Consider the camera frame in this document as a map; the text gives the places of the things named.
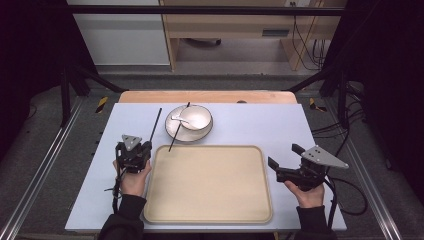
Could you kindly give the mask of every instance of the white tabletop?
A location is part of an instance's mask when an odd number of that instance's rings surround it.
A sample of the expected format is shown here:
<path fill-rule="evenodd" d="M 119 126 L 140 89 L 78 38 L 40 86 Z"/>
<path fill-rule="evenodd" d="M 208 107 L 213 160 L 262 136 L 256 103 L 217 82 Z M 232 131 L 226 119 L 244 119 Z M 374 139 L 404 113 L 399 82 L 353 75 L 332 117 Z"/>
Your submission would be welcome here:
<path fill-rule="evenodd" d="M 157 113 L 162 108 L 153 136 L 152 160 L 156 149 L 169 145 L 172 138 L 165 130 L 165 118 L 176 107 L 186 103 L 117 103 L 93 158 L 87 176 L 78 194 L 65 229 L 78 232 L 98 232 L 113 213 L 112 193 L 116 172 L 112 161 L 115 147 L 122 134 L 149 140 Z M 308 122 L 300 104 L 197 104 L 208 108 L 214 119 L 211 132 L 203 139 L 174 144 L 255 145 L 264 154 L 264 165 L 270 188 L 273 216 L 265 224 L 151 224 L 145 222 L 145 232 L 258 232 L 299 229 L 294 195 L 276 181 L 275 172 L 267 166 L 268 156 L 284 168 L 299 168 L 300 156 L 291 151 L 296 143 L 304 149 L 315 145 Z M 324 204 L 328 218 L 333 194 L 326 187 Z M 345 230 L 344 219 L 337 208 L 333 229 Z"/>

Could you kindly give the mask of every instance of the white bowl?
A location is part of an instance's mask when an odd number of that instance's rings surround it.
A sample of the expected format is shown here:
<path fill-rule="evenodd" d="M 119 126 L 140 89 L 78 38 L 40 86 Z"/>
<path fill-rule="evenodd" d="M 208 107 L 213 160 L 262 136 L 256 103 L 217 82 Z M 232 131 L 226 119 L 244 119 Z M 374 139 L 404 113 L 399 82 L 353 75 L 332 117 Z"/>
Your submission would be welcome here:
<path fill-rule="evenodd" d="M 184 125 L 185 123 L 184 121 L 171 119 L 172 116 L 181 116 L 183 118 L 183 116 L 187 117 L 188 115 L 190 115 L 190 119 L 192 120 L 196 119 L 196 118 L 193 118 L 192 115 L 197 116 L 197 119 L 199 118 L 199 115 L 201 115 L 200 121 L 206 122 L 206 120 L 209 119 L 209 122 L 208 124 L 206 124 L 205 127 L 198 129 L 191 126 L 188 123 Z M 213 126 L 213 118 L 209 110 L 198 105 L 192 105 L 188 108 L 187 106 L 180 106 L 175 108 L 168 114 L 165 120 L 165 128 L 171 138 L 174 138 L 175 133 L 177 132 L 178 126 L 180 125 L 180 122 L 181 122 L 181 127 L 178 130 L 178 134 L 175 139 L 178 141 L 183 141 L 183 142 L 192 142 L 192 141 L 202 139 L 203 137 L 208 135 L 208 133 L 211 131 Z"/>

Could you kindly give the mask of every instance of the black rod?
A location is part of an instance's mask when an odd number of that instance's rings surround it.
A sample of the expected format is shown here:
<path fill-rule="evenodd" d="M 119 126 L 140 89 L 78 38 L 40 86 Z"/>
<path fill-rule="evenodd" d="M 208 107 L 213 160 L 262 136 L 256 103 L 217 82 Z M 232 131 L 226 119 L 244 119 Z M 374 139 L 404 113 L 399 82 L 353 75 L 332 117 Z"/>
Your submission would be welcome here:
<path fill-rule="evenodd" d="M 251 7 L 251 6 L 130 6 L 130 5 L 45 5 L 43 10 L 73 14 L 193 14 L 193 15 L 288 15 L 344 16 L 364 11 L 344 8 Z"/>

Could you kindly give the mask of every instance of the wooden tray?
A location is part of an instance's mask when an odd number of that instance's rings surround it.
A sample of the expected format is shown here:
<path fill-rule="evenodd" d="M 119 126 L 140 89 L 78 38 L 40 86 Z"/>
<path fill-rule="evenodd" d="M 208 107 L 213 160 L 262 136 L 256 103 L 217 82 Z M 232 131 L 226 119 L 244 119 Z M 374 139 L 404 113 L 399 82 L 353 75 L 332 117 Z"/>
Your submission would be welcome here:
<path fill-rule="evenodd" d="M 256 146 L 161 146 L 144 217 L 155 223 L 265 223 L 272 209 Z"/>

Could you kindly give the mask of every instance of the black curtain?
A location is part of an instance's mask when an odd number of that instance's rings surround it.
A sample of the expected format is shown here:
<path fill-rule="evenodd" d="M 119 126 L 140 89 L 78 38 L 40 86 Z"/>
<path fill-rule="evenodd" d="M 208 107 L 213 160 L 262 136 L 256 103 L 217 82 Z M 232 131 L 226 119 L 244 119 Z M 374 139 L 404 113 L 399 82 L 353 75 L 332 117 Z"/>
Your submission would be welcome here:
<path fill-rule="evenodd" d="M 0 3 L 0 159 L 28 117 L 31 98 L 60 85 L 65 66 L 79 95 L 88 94 L 79 65 L 97 70 L 72 16 L 43 11 L 45 4 L 66 5 L 65 0 L 13 0 Z"/>
<path fill-rule="evenodd" d="M 349 1 L 352 2 L 355 7 L 371 9 L 364 1 Z M 356 20 L 341 19 L 326 64 L 336 59 L 350 36 L 349 29 L 358 26 Z M 348 64 L 343 69 L 349 81 L 363 83 L 367 117 L 386 158 L 393 169 L 404 173 L 422 203 L 423 36 L 424 1 L 381 0 L 371 13 L 370 21 L 361 29 L 359 44 L 346 56 Z"/>

